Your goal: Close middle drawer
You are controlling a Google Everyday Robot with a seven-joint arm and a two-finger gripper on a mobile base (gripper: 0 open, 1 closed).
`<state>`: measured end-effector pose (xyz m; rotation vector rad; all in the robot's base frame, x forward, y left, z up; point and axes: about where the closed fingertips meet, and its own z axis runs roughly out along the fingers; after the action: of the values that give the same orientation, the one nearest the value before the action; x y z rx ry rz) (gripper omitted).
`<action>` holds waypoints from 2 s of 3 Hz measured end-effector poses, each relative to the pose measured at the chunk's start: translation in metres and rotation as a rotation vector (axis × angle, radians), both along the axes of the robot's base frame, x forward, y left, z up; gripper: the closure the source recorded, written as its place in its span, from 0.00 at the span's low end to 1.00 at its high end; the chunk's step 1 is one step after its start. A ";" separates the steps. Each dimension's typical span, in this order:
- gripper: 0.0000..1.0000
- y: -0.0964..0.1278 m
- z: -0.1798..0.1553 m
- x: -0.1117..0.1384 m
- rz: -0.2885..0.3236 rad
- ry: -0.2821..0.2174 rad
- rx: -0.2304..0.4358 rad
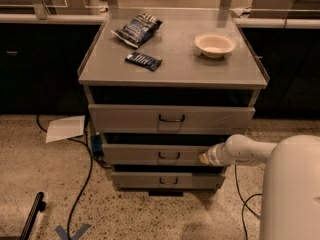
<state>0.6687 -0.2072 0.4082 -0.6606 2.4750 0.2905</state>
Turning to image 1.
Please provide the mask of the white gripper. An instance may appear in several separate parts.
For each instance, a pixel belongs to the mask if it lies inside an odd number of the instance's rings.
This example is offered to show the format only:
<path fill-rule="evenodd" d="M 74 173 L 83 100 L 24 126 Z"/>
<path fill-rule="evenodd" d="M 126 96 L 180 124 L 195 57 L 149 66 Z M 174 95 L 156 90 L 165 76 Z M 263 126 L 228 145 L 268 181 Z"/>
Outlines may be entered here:
<path fill-rule="evenodd" d="M 212 146 L 208 151 L 207 154 L 203 153 L 199 156 L 200 162 L 205 165 L 213 165 L 213 166 L 223 166 L 226 165 L 226 151 L 225 151 L 225 144 L 216 144 Z"/>

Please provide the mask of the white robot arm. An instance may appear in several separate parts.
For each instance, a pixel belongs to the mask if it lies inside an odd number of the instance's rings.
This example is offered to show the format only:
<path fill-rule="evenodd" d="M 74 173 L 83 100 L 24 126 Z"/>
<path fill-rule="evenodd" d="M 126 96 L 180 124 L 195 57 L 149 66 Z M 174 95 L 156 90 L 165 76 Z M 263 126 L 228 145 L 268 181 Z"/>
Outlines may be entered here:
<path fill-rule="evenodd" d="M 210 166 L 266 165 L 259 240 L 320 240 L 320 137 L 278 143 L 230 136 L 199 156 Z"/>

